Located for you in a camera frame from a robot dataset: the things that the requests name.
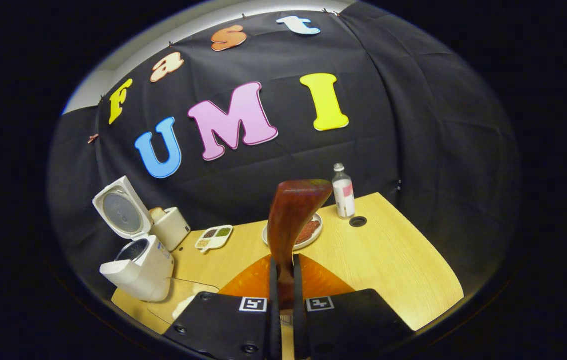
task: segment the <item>foam letter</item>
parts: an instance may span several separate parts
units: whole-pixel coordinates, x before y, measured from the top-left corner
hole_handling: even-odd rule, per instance
[[[297,16],[288,16],[284,18],[280,18],[277,20],[277,23],[285,24],[291,32],[302,34],[302,35],[316,35],[322,32],[317,27],[307,27],[306,23],[312,23],[311,19],[309,18],[298,18]]]
[[[150,81],[153,83],[158,82],[163,79],[165,75],[181,68],[183,63],[184,60],[181,59],[181,54],[178,52],[174,52],[173,54],[164,57],[152,67],[152,71],[154,72],[150,76]]]
[[[110,120],[108,120],[108,125],[114,123],[122,112],[124,112],[124,110],[119,107],[119,104],[123,104],[126,101],[126,95],[128,95],[126,88],[130,88],[132,84],[132,79],[126,80],[126,82],[110,96]]]
[[[333,86],[337,82],[337,78],[333,74],[311,73],[303,76],[299,81],[310,88],[317,109],[317,119],[314,126],[318,132],[348,126],[348,116],[342,114],[339,108],[339,101]]]
[[[213,42],[212,50],[222,51],[241,45],[248,38],[248,35],[242,32],[242,30],[242,25],[234,25],[218,30],[211,38]]]
[[[245,131],[243,143],[248,146],[269,142],[279,135],[277,128],[268,122],[261,106],[260,89],[259,82],[249,82],[236,88],[232,93],[228,114],[210,101],[201,102],[188,111],[188,116],[194,118],[199,127],[205,146],[204,160],[210,162],[222,157],[226,152],[226,148],[219,145],[215,139],[215,134],[226,145],[237,150],[241,125]]]
[[[167,178],[174,174],[181,165],[181,150],[177,137],[175,136],[175,131],[172,128],[174,123],[175,118],[169,117],[158,123],[156,127],[157,132],[162,134],[165,147],[167,148],[168,157],[166,162],[157,160],[153,144],[151,144],[151,139],[153,138],[151,132],[142,134],[138,137],[137,141],[134,142],[134,146],[139,150],[141,159],[148,173],[155,178]]]

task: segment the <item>white wall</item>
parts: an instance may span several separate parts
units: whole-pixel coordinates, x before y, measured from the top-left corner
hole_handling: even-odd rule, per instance
[[[94,107],[99,103],[101,96],[110,91],[110,82],[115,75],[113,70],[96,70],[85,78],[68,101],[63,113],[73,110]]]
[[[176,43],[192,34],[225,23],[269,12],[305,10],[341,12],[357,0],[218,0],[187,9],[137,35],[90,73],[68,101],[64,114],[85,107],[94,107],[101,95],[139,64],[163,50],[169,41]]]

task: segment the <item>blue letter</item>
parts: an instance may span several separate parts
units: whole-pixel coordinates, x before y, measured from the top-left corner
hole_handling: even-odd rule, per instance
[[[177,142],[177,137],[175,136],[175,131],[172,128],[174,123],[175,118],[169,117],[158,123],[156,127],[157,132],[162,134],[165,147],[167,148],[168,158],[166,162],[159,162],[159,160],[157,160],[155,150],[153,150],[153,144],[151,144],[151,139],[153,138],[152,133],[146,132],[139,136],[137,141],[134,142],[134,146],[139,150],[143,164],[146,166],[146,169],[148,169],[148,173],[155,178],[167,178],[174,174],[181,165],[181,150]]]
[[[305,23],[312,23],[312,21],[308,18],[298,18],[297,16],[288,16],[284,18],[280,18],[277,20],[277,23],[281,24],[284,23],[288,29],[291,30],[293,33],[302,34],[302,35],[315,35],[322,32],[317,27],[306,27]]]

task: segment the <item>spice container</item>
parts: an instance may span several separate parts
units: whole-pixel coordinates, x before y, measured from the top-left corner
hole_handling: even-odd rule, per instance
[[[226,244],[226,241],[233,233],[232,225],[222,225],[208,228],[201,234],[201,237],[194,243],[194,247],[199,250],[219,249]]]

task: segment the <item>screw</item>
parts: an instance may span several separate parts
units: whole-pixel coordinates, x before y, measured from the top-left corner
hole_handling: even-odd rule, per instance
[[[259,351],[259,348],[254,345],[248,344],[248,345],[244,345],[242,350],[246,354],[254,354],[257,351]]]

